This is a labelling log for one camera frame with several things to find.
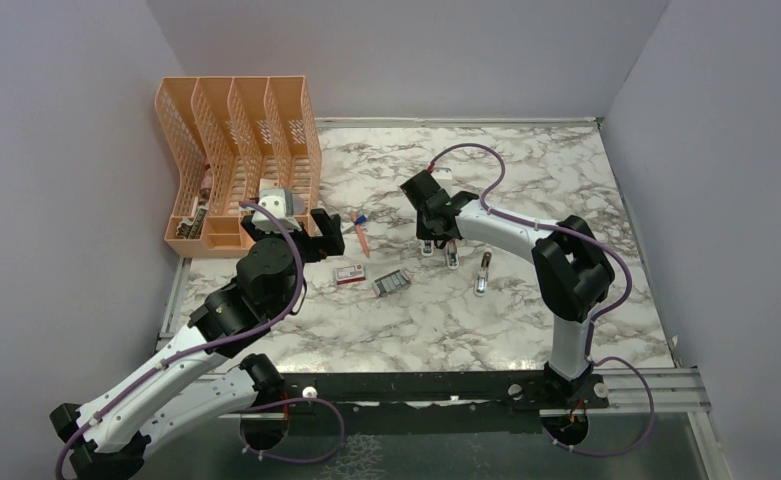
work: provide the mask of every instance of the marble tabletop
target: marble tabletop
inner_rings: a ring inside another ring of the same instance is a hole
[[[533,265],[494,249],[487,293],[475,296],[473,282],[486,247],[461,241],[458,270],[446,267],[440,251],[422,257],[415,212],[399,190],[445,147],[478,142],[507,162],[505,180],[488,196],[492,205],[545,219],[579,215],[629,265],[634,291],[599,320],[594,357],[619,355],[638,367],[673,366],[595,126],[331,128],[319,136],[320,204],[344,219],[352,209],[369,218],[371,257],[364,256],[354,232],[347,234],[345,256],[306,266],[309,291],[301,312],[244,353],[266,353],[285,372],[542,368],[551,350],[552,314],[540,298]],[[452,169],[456,188],[476,193],[499,173],[495,159],[473,149],[450,153],[440,166]],[[236,259],[192,262],[176,328],[208,293],[228,282],[235,264]],[[337,286],[334,269],[350,264],[363,264],[367,281]],[[412,273],[411,287],[376,298],[370,280],[399,268]],[[623,275],[616,273],[609,301],[623,291]]]

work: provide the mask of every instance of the orange pen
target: orange pen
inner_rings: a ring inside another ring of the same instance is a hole
[[[358,219],[358,215],[352,210],[352,222],[354,223]],[[355,231],[358,232],[358,240],[361,242],[361,248],[364,251],[366,258],[369,258],[369,245],[366,244],[366,237],[363,235],[363,229],[360,225],[355,225]]]

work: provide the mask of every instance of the gray wall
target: gray wall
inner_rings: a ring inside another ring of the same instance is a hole
[[[176,258],[142,1],[0,1],[0,479],[49,478],[48,413],[151,353]]]
[[[604,115],[666,0],[147,0],[192,75],[307,74],[318,116]]]
[[[781,0],[672,0],[602,133],[735,478],[781,478]]]

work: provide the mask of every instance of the table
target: table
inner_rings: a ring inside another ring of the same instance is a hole
[[[542,368],[551,348],[552,317],[540,298],[534,267],[495,249],[488,291],[476,297],[473,281],[485,247],[461,242],[461,267],[454,271],[441,252],[422,257],[414,236],[415,212],[398,188],[445,147],[478,142],[495,148],[507,162],[505,180],[488,197],[491,204],[544,219],[579,215],[629,265],[634,291],[622,307],[600,320],[593,355],[619,355],[638,367],[673,366],[595,125],[327,128],[319,136],[320,204],[344,219],[352,209],[366,214],[372,255],[367,259],[355,233],[347,234],[345,256],[306,267],[309,291],[299,315],[277,325],[244,354],[266,353],[283,372]],[[473,149],[447,155],[441,166],[452,168],[458,188],[476,193],[499,173],[495,159]],[[234,275],[236,261],[192,261],[164,337]],[[334,269],[349,264],[365,265],[367,282],[335,285]],[[402,267],[413,274],[411,288],[376,299],[370,280]],[[623,287],[617,270],[609,301]]]

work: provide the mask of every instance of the robotic arm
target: robotic arm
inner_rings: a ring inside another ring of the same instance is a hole
[[[401,188],[417,210],[417,238],[434,242],[476,240],[534,263],[543,301],[555,315],[552,355],[544,373],[559,395],[573,397],[593,370],[588,360],[590,317],[607,297],[614,280],[614,269],[602,250],[562,233],[492,215],[474,201],[478,199],[474,193],[461,191],[450,197],[427,170]],[[555,223],[517,213],[511,216],[531,225]],[[587,222],[577,216],[557,225],[594,238]]]
[[[343,254],[339,215],[312,210],[322,236],[311,237],[292,218],[288,191],[274,189],[261,195],[264,211],[291,230],[303,262]],[[79,479],[130,478],[153,452],[199,423],[278,400],[275,395],[284,380],[266,355],[250,355],[218,380],[191,386],[265,335],[268,329],[234,341],[284,312],[301,288],[293,252],[283,234],[273,231],[275,223],[260,211],[244,217],[242,226],[256,243],[237,263],[236,277],[208,295],[190,322],[118,385],[84,405],[66,403],[51,413],[64,442],[78,435],[71,445],[70,463]],[[166,361],[188,351],[192,353]],[[109,413],[95,417],[105,409]]]

